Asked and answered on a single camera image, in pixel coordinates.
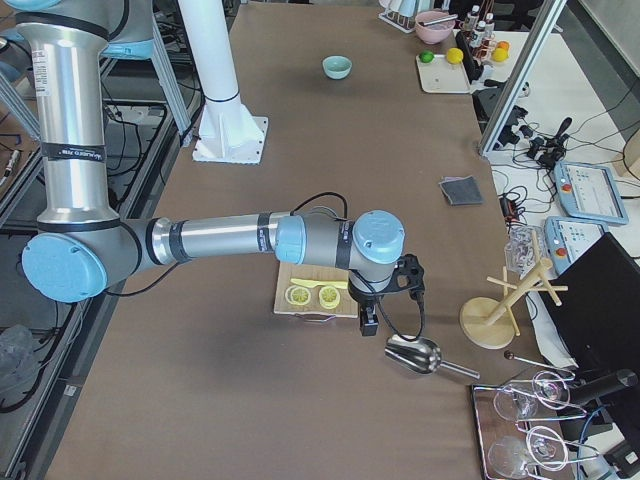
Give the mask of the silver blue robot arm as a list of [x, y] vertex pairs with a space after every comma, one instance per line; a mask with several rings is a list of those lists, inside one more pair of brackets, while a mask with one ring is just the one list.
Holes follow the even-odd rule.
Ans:
[[348, 272], [360, 330], [373, 335], [380, 299], [396, 293], [412, 255], [392, 214], [356, 220], [329, 212], [263, 212], [185, 220], [124, 220], [108, 198], [99, 60], [148, 59], [148, 1], [16, 1], [16, 27], [31, 49], [47, 205], [22, 267], [43, 295], [78, 302], [130, 276], [197, 258], [272, 253], [297, 265]]

